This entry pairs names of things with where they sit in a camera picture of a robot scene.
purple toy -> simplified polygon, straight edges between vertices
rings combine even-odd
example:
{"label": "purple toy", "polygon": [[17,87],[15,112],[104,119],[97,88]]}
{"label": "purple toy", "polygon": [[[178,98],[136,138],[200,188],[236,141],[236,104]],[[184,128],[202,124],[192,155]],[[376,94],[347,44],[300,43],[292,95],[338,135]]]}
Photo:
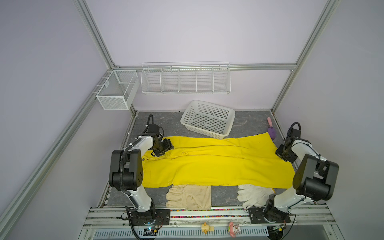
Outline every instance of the purple toy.
{"label": "purple toy", "polygon": [[275,139],[276,138],[276,130],[272,127],[272,120],[270,117],[266,118],[268,120],[268,123],[269,123],[269,128],[268,128],[268,133],[269,133],[269,136],[271,137],[271,139]]}

gray floor mat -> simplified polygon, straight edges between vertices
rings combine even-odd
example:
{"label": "gray floor mat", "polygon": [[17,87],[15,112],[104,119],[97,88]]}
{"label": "gray floor mat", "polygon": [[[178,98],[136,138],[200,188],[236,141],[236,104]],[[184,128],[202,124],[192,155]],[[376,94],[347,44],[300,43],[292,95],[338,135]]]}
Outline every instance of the gray floor mat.
{"label": "gray floor mat", "polygon": [[[207,137],[197,132],[189,131],[180,123],[183,112],[151,112],[154,117],[154,123],[164,129],[164,135],[167,136],[185,136],[185,137]],[[140,135],[147,124],[147,118],[150,112],[139,112],[136,118],[132,133],[129,136],[129,142],[133,142],[134,138]],[[238,111],[235,114],[235,120],[231,132],[226,138],[230,137],[247,137],[267,132],[269,127],[266,120],[272,115],[268,111]],[[283,139],[278,133],[273,141],[276,146],[283,144]],[[157,207],[164,207],[169,187],[146,188],[150,197],[154,200]],[[212,186],[212,206],[239,206],[242,202],[237,200],[237,186],[224,187]],[[281,193],[283,189],[275,189],[276,193]],[[113,189],[108,199],[107,205],[127,205],[129,200],[121,192]]]}

work glove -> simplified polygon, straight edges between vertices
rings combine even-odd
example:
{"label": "work glove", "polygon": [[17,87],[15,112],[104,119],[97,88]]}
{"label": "work glove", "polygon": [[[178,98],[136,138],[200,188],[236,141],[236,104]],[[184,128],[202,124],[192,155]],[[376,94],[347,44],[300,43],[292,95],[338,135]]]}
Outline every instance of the work glove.
{"label": "work glove", "polygon": [[211,186],[173,185],[166,195],[166,207],[171,209],[211,209]]}
{"label": "work glove", "polygon": [[262,207],[265,205],[269,198],[269,195],[273,194],[273,190],[270,187],[259,187],[251,184],[243,184],[238,186],[237,200],[243,203],[243,208],[247,206]]}

white wall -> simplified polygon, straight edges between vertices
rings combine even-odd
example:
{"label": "white wall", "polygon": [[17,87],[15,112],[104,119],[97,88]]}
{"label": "white wall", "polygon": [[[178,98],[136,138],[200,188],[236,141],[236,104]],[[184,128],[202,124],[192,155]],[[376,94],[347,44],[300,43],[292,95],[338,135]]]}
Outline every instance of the white wall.
{"label": "white wall", "polygon": [[0,214],[106,71],[71,0],[0,3]]}
{"label": "white wall", "polygon": [[341,1],[277,110],[340,170],[329,208],[346,240],[382,239],[384,2]]}
{"label": "white wall", "polygon": [[145,95],[140,87],[133,105],[141,111],[185,110],[192,100],[201,100],[235,110],[271,109],[289,73],[289,70],[232,71],[230,94]]}
{"label": "white wall", "polygon": [[95,103],[8,240],[79,237],[108,181],[111,154],[122,143],[129,115]]}
{"label": "white wall", "polygon": [[326,0],[87,0],[116,65],[293,63]]}

wire basket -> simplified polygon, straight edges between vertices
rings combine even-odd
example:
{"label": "wire basket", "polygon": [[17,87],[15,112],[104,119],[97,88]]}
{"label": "wire basket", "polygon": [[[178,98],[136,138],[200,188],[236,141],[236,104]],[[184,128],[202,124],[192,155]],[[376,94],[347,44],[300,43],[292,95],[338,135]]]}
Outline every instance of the wire basket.
{"label": "wire basket", "polygon": [[235,111],[212,103],[194,100],[181,117],[188,130],[223,139],[232,129]]}
{"label": "wire basket", "polygon": [[144,94],[230,93],[229,64],[143,67],[141,88]]}
{"label": "wire basket", "polygon": [[136,71],[113,70],[96,97],[105,110],[129,110],[139,85]]}

